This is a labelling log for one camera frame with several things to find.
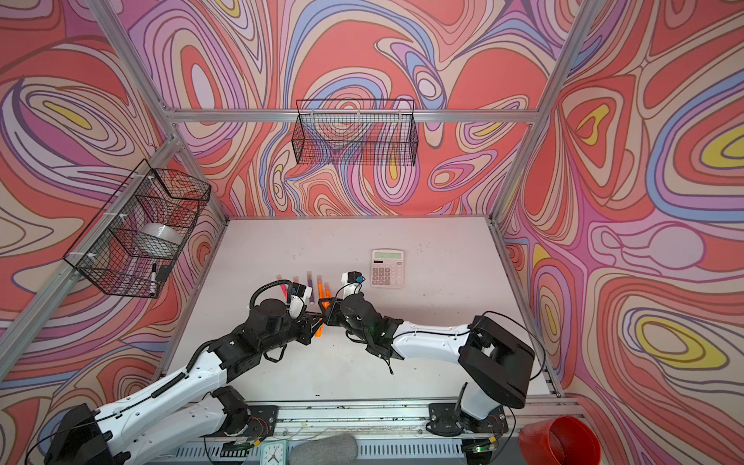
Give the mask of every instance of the psychedelic patterned wall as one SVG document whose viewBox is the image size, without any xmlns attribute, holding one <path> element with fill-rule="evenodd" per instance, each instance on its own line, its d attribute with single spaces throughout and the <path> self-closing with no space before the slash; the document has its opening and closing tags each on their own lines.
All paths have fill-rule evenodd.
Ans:
<svg viewBox="0 0 744 465">
<path fill-rule="evenodd" d="M 162 144 L 82 0 L 0 6 L 0 331 L 23 310 L 129 171 Z M 157 301 L 80 282 L 0 383 L 0 464 L 74 404 L 150 382 L 216 237 L 202 215 Z M 41 463 L 35 453 L 33 462 Z"/>
<path fill-rule="evenodd" d="M 119 12 L 168 106 L 411 97 L 534 109 L 571 1 L 141 1 Z M 487 214 L 524 125 L 420 125 L 415 168 L 296 167 L 290 124 L 184 124 L 232 216 Z"/>
<path fill-rule="evenodd" d="M 613 464 L 744 462 L 744 4 L 606 5 L 501 212 Z"/>
</svg>

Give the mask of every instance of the robotic arm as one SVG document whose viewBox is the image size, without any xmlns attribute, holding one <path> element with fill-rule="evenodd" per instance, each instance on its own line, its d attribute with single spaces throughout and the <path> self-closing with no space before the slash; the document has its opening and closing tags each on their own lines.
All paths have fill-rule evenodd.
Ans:
<svg viewBox="0 0 744 465">
<path fill-rule="evenodd" d="M 534 360 L 524 342 L 484 316 L 457 327 L 429 327 L 380 315 L 360 292 L 363 280 L 359 272 L 344 273 L 342 298 L 319 299 L 320 314 L 306 311 L 312 291 L 306 286 L 278 280 L 260 287 L 246 322 L 202 344 L 183 368 L 95 411 L 84 404 L 68 411 L 45 465 L 141 465 L 195 437 L 241 435 L 251 412 L 227 384 L 262 357 L 279 362 L 292 341 L 310 344 L 322 324 L 345 328 L 388 367 L 391 359 L 413 357 L 459 363 L 475 382 L 466 385 L 458 405 L 475 420 L 501 404 L 524 407 Z M 288 286 L 286 302 L 269 298 L 255 305 L 263 291 L 280 285 Z M 279 347 L 278 359 L 266 355 Z M 179 411 L 199 396 L 205 396 L 200 403 Z"/>
</svg>

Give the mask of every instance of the calculator screen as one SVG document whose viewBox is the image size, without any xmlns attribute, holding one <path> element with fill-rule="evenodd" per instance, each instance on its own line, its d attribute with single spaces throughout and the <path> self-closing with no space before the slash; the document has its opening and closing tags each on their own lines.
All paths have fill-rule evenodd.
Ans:
<svg viewBox="0 0 744 465">
<path fill-rule="evenodd" d="M 395 254 L 393 252 L 375 252 L 375 258 L 403 258 L 402 254 Z"/>
</svg>

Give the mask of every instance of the gray fabric object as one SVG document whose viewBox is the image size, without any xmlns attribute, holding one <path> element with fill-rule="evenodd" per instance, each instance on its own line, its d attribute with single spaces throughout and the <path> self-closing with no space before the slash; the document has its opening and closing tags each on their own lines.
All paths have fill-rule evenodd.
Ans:
<svg viewBox="0 0 744 465">
<path fill-rule="evenodd" d="M 347 465 L 356 460 L 358 447 L 351 434 L 311 440 L 292 449 L 289 465 Z"/>
</svg>

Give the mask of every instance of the calculator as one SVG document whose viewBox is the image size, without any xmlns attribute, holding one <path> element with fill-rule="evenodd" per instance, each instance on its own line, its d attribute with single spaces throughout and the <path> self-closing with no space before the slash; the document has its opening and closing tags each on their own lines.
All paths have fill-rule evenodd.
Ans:
<svg viewBox="0 0 744 465">
<path fill-rule="evenodd" d="M 372 287 L 403 287 L 403 251 L 378 248 L 372 251 Z"/>
</svg>

